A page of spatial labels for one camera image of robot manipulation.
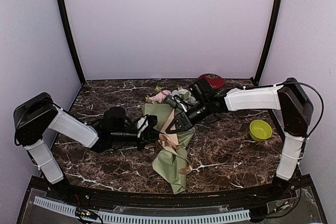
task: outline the black base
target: black base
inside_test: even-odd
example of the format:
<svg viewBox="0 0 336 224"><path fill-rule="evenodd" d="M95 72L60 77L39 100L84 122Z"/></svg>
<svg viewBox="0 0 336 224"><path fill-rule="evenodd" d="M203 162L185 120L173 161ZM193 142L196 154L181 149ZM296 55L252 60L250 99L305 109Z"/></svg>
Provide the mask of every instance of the black base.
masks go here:
<svg viewBox="0 0 336 224"><path fill-rule="evenodd" d="M302 183L302 187L310 186L314 198L316 199L322 222L327 223L321 202L310 175L304 175L301 179L302 182L300 182L298 178L292 180L291 184L294 186L293 191L300 188L300 183ZM17 223L21 223L31 188L44 190L47 192L47 197L59 199L52 191L48 190L48 183L44 179L33 176L29 183ZM70 185L70 188L78 195L82 206L93 210L98 210L100 208L112 210L115 206L142 208L194 208L229 205L230 209L244 208L249 209L256 215L261 215L265 212L267 202L274 200L273 198L251 197L251 195L264 195L266 191L271 190L271 184L237 190L217 191L214 193L179 195L123 193L73 185ZM290 195L285 193L280 199L289 197Z"/></svg>

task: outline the white cable channel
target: white cable channel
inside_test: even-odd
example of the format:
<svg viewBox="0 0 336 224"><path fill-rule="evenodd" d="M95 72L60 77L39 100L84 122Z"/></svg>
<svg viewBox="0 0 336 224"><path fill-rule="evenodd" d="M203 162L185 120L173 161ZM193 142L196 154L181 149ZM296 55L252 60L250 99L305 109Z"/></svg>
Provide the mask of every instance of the white cable channel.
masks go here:
<svg viewBox="0 0 336 224"><path fill-rule="evenodd" d="M59 214L75 217L76 207L68 204L56 202L50 199L35 197L34 205L57 212ZM121 215L110 212L96 212L103 220L104 224L221 224L235 223L238 221L250 220L249 210L236 212L227 212L216 215L203 216L182 216L182 217L152 217L152 216L135 216Z"/></svg>

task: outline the fabric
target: fabric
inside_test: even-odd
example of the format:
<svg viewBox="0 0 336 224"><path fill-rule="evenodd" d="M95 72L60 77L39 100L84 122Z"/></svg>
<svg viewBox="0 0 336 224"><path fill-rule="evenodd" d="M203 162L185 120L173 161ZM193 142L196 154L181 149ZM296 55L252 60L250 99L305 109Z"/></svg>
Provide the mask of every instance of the fabric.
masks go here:
<svg viewBox="0 0 336 224"><path fill-rule="evenodd" d="M142 106L143 115L156 115L158 124L156 130L160 134L158 142L163 150L159 152L153 161L153 169L171 184L174 194L186 190L186 174L190 173L192 167L187 159L187 147L195 134L195 129L177 134L166 134L165 130L174 119L175 114L180 111L174 111L168 104L144 104Z"/></svg>

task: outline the yellow bowl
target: yellow bowl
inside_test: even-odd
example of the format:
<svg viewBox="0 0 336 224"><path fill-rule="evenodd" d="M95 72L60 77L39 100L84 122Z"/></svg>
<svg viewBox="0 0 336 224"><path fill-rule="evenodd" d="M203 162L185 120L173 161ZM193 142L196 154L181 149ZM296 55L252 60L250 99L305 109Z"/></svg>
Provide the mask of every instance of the yellow bowl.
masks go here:
<svg viewBox="0 0 336 224"><path fill-rule="evenodd" d="M250 136L254 141L263 142L272 136L271 126L263 120L254 120L250 123Z"/></svg>

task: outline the lavender wall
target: lavender wall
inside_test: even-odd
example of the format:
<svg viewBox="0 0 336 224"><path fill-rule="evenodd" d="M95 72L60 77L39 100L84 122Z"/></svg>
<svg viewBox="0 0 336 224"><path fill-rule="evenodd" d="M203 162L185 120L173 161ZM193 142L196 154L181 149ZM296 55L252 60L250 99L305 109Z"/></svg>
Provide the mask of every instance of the lavender wall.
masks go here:
<svg viewBox="0 0 336 224"><path fill-rule="evenodd" d="M316 87L324 98L325 115L307 143L301 168L311 174L329 223L336 221L335 15L335 0L282 0L261 83L296 77ZM316 121L320 102L311 91L307 93L314 102Z"/></svg>
<svg viewBox="0 0 336 224"><path fill-rule="evenodd" d="M68 108L80 88L56 0L0 1L0 209L15 223L32 174L26 151L14 145L14 109L46 91ZM50 145L54 134L47 134Z"/></svg>
<svg viewBox="0 0 336 224"><path fill-rule="evenodd" d="M273 0L66 0L87 79L255 75Z"/></svg>

